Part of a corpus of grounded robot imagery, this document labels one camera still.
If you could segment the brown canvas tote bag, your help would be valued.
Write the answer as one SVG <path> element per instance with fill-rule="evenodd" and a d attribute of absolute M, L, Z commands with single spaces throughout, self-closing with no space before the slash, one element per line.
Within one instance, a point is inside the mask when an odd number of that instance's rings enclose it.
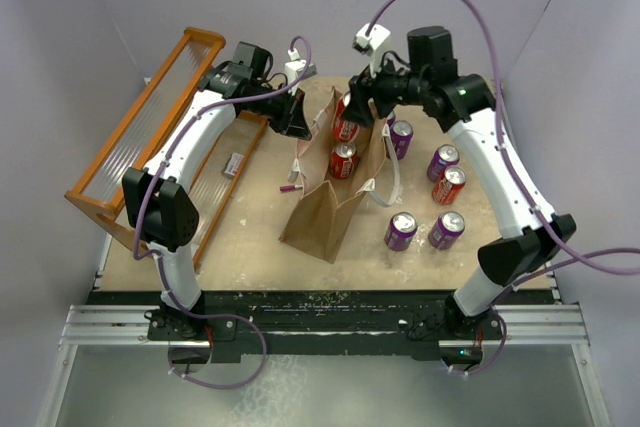
<path fill-rule="evenodd" d="M 330 173 L 338 145 L 332 132 L 343 94 L 332 88 L 325 107 L 311 123 L 312 138 L 296 146 L 289 181 L 302 185 L 279 240 L 305 254 L 333 263 L 352 218 L 366 195 L 382 207 L 396 203 L 400 188 L 398 159 L 385 119 L 362 128 L 355 138 L 354 172 L 345 179 Z"/>

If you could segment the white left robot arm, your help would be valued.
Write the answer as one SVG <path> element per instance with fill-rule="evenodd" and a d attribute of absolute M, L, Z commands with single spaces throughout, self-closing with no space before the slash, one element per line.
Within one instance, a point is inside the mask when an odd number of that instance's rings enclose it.
<path fill-rule="evenodd" d="M 184 339 L 201 335 L 208 317 L 191 247 L 200 214 L 189 196 L 206 154 L 242 112 L 266 118 L 281 135 L 311 137 L 298 85 L 314 67 L 312 52 L 290 46 L 287 55 L 285 81 L 275 88 L 267 79 L 272 54 L 238 43 L 230 60 L 208 68 L 198 79 L 184 118 L 159 151 L 143 167 L 129 167 L 122 177 L 134 229 L 132 255 L 135 260 L 153 258 L 161 281 L 162 312 Z"/>

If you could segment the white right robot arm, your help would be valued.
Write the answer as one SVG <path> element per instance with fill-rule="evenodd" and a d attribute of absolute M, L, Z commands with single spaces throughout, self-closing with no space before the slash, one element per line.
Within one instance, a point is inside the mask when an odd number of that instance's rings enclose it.
<path fill-rule="evenodd" d="M 569 214 L 559 215 L 538 193 L 498 119 L 496 100 L 485 80 L 461 76 L 451 34 L 441 26 L 407 35 L 409 62 L 398 70 L 387 59 L 390 32 L 364 25 L 353 47 L 368 66 L 349 81 L 344 119 L 370 127 L 398 105 L 419 105 L 471 163 L 493 207 L 500 237 L 478 251 L 478 267 L 451 294 L 444 308 L 446 330 L 467 338 L 480 326 L 493 301 L 510 285 L 549 262 L 559 242 L 576 231 Z"/>

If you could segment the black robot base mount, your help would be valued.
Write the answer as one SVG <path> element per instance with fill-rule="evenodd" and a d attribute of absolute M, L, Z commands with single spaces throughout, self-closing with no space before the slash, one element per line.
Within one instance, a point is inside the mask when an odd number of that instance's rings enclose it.
<path fill-rule="evenodd" d="M 90 306 L 141 310 L 142 339 L 166 343 L 178 364 L 237 363 L 245 355 L 402 356 L 477 365 L 517 308 L 554 303 L 548 290 L 506 295 L 465 320 L 447 290 L 208 291 L 200 319 L 163 307 L 156 292 L 93 292 Z"/>

